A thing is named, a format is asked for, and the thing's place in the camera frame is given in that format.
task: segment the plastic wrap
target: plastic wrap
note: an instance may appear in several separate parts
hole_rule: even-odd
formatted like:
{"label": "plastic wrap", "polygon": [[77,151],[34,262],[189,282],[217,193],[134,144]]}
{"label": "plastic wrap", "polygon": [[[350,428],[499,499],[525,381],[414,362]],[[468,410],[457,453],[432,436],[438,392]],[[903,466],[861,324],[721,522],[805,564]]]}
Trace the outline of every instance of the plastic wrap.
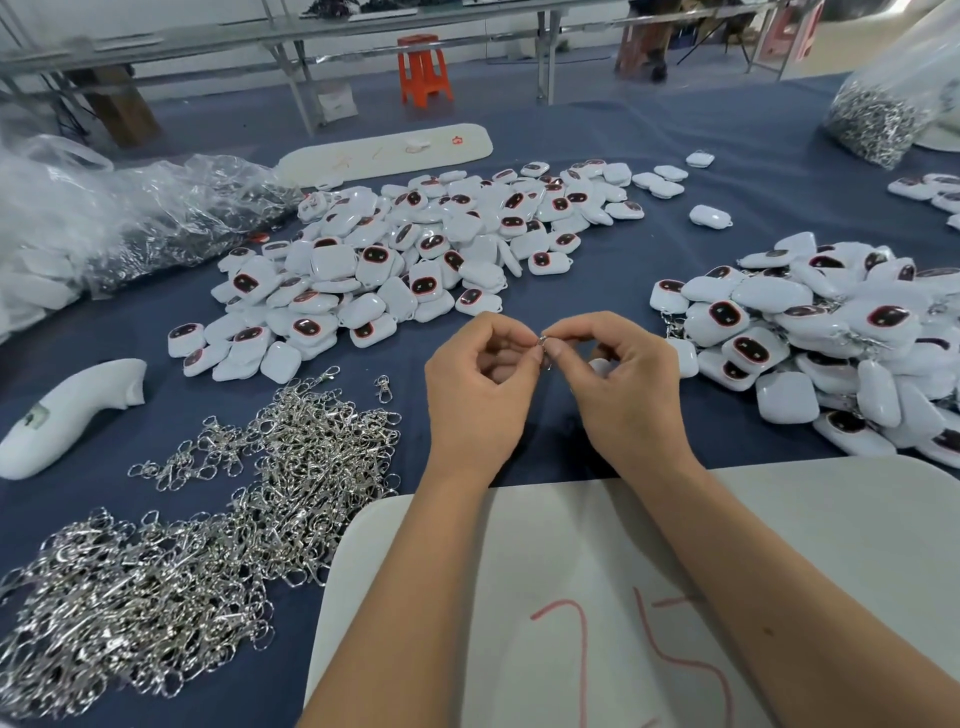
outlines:
{"label": "plastic wrap", "polygon": [[956,104],[960,0],[945,0],[869,64],[830,105],[825,129],[854,154],[893,169],[917,137]]}
{"label": "plastic wrap", "polygon": [[236,157],[114,169],[42,134],[0,144],[0,341],[83,292],[221,255],[296,213],[300,192]]}

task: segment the blue tablecloth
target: blue tablecloth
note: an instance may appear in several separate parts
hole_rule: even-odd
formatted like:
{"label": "blue tablecloth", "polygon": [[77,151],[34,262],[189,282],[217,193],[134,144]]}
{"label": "blue tablecloth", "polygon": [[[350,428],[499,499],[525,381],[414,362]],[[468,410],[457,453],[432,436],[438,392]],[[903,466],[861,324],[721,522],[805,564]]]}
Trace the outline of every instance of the blue tablecloth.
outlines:
{"label": "blue tablecloth", "polygon": [[[697,149],[716,155],[709,169],[691,172],[685,194],[674,200],[656,200],[631,187],[630,196],[644,205],[646,218],[588,231],[564,276],[511,279],[502,294],[505,313],[539,330],[563,316],[610,309],[662,331],[659,316],[648,306],[653,281],[697,276],[805,230],[815,231],[823,242],[886,244],[913,256],[921,267],[957,264],[960,236],[944,225],[944,213],[884,190],[901,174],[960,172],[957,157],[915,150],[896,174],[853,158],[817,130],[838,84],[827,78],[644,96],[631,105],[586,103],[457,119],[483,124],[490,132],[492,156],[468,166],[484,176],[533,159],[548,160],[559,170],[573,161],[601,157],[626,161],[639,172],[655,164],[683,164]],[[272,164],[296,146],[265,145],[254,160]],[[713,231],[692,225],[687,213],[697,204],[728,211],[733,227]],[[149,367],[145,406],[99,419],[74,449],[39,476],[0,482],[0,570],[29,561],[45,536],[96,506],[132,520],[153,508],[170,519],[224,508],[242,477],[193,482],[174,494],[126,477],[129,465],[165,458],[181,440],[195,436],[207,415],[242,425],[270,400],[275,386],[264,376],[229,383],[209,376],[185,378],[180,362],[167,356],[164,339],[170,328],[221,315],[209,290],[222,279],[214,264],[158,277],[113,300],[71,306],[3,346],[2,431],[84,367],[125,356],[146,359]],[[404,324],[396,336],[364,351],[344,336],[303,369],[309,375],[339,364],[343,371],[336,385],[364,407],[376,406],[373,380],[390,377],[396,395],[391,406],[403,415],[393,470],[402,477],[404,493],[416,489],[429,449],[423,363],[464,321],[454,312],[426,325]],[[684,381],[682,390],[687,433],[708,467],[840,454],[809,426],[764,423],[752,393],[733,394],[700,377]],[[561,374],[545,374],[523,440],[497,484],[609,474],[578,425]],[[172,700],[130,690],[109,692],[88,713],[64,724],[292,726],[300,714],[321,597],[317,587],[274,585],[270,598],[276,605],[276,640],[265,652],[244,647],[231,664],[189,683]],[[0,615],[0,626],[9,623],[9,609]]]}

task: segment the long white oval board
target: long white oval board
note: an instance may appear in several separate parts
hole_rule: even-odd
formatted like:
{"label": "long white oval board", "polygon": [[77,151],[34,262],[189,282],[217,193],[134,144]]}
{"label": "long white oval board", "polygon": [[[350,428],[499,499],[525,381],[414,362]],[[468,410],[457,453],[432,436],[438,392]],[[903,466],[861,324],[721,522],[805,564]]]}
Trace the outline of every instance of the long white oval board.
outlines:
{"label": "long white oval board", "polygon": [[[714,473],[818,569],[960,679],[960,482],[900,455]],[[305,698],[409,503],[374,503],[347,530]],[[722,628],[621,481],[497,488],[488,505],[461,726],[774,725]]]}
{"label": "long white oval board", "polygon": [[302,147],[283,157],[275,171],[283,184],[311,187],[326,177],[368,180],[464,164],[492,153],[493,142],[484,127],[453,124]]}

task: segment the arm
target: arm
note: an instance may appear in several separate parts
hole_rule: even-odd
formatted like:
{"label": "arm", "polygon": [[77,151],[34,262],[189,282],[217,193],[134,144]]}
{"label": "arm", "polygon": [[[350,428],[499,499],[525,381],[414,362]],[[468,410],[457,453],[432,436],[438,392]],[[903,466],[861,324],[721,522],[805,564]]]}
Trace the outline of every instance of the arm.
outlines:
{"label": "arm", "polygon": [[[633,488],[784,726],[960,725],[960,684],[817,571],[697,462],[672,347],[611,313],[559,322],[546,352],[593,446]],[[597,376],[565,341],[620,365]]]}
{"label": "arm", "polygon": [[426,365],[430,457],[380,571],[299,728],[445,728],[484,494],[523,432],[537,335],[481,314]]}

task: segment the hand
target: hand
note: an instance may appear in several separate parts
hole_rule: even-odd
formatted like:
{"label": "hand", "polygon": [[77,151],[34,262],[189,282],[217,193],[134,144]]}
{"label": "hand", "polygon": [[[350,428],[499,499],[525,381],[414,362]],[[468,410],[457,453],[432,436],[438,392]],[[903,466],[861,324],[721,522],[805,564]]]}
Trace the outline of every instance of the hand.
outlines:
{"label": "hand", "polygon": [[426,363],[427,470],[486,488],[523,434],[543,349],[519,321],[481,313]]}
{"label": "hand", "polygon": [[[543,347],[580,407],[590,443],[624,479],[696,463],[680,412],[680,365],[664,339],[605,311],[563,319]],[[618,359],[598,376],[570,343],[596,340],[591,358]]]}

